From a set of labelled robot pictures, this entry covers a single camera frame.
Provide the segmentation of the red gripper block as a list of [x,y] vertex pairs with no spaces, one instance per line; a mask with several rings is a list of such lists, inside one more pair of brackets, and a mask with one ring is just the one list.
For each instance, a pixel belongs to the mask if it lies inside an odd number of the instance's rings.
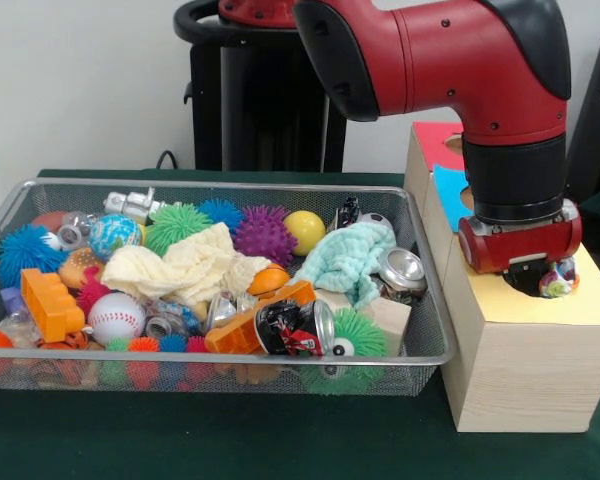
[[509,270],[509,283],[521,285],[526,277],[540,281],[548,263],[572,256],[582,240],[579,215],[568,221],[493,232],[494,225],[476,217],[459,220],[458,239],[467,263],[478,273]]

